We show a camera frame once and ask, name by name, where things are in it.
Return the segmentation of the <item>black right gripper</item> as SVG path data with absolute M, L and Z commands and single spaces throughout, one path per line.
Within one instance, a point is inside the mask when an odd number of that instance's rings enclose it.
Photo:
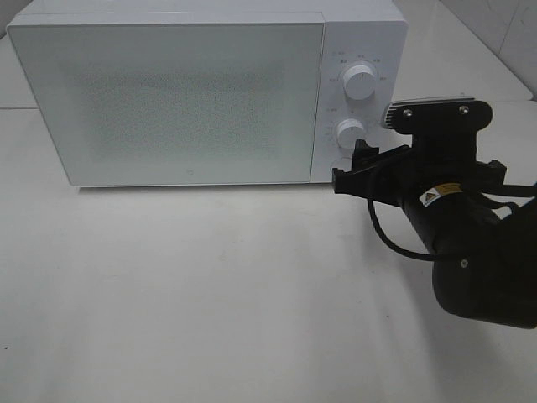
M 490 199 L 476 189 L 464 190 L 471 181 L 501 185 L 507 168 L 494 160 L 477 160 L 477 136 L 418 139 L 411 145 L 381 152 L 364 139 L 357 139 L 352 153 L 352 170 L 332 169 L 336 194 L 362 197 L 368 209 L 375 202 L 401 207 L 413 196 L 424 207 L 443 196 L 467 194 L 477 204 L 497 210 L 506 202 Z

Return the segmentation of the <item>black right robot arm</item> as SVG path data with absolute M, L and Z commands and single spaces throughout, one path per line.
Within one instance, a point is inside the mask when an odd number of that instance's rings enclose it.
M 367 202 L 373 229 L 395 253 L 432 263 L 432 286 L 448 313 L 536 326 L 536 189 L 505 183 L 506 167 L 476 158 L 474 139 L 430 140 L 386 152 L 358 140 L 335 193 Z M 383 230 L 375 206 L 400 208 L 425 246 L 415 252 Z

